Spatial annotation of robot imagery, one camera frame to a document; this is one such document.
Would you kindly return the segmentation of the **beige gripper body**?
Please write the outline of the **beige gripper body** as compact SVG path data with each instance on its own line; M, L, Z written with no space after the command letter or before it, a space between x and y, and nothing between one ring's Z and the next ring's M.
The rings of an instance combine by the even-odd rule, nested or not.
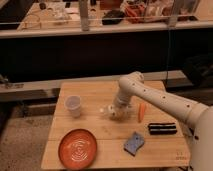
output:
M123 119L127 117L131 113L131 108L129 106L126 107L115 107L113 112L113 117L115 119Z

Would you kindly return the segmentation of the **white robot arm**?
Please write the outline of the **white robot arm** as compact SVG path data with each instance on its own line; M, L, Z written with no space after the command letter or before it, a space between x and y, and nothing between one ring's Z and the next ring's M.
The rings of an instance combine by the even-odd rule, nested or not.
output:
M118 86L116 107L127 106L137 96L191 128L194 136L188 171L213 171L213 106L146 86L138 71L121 76Z

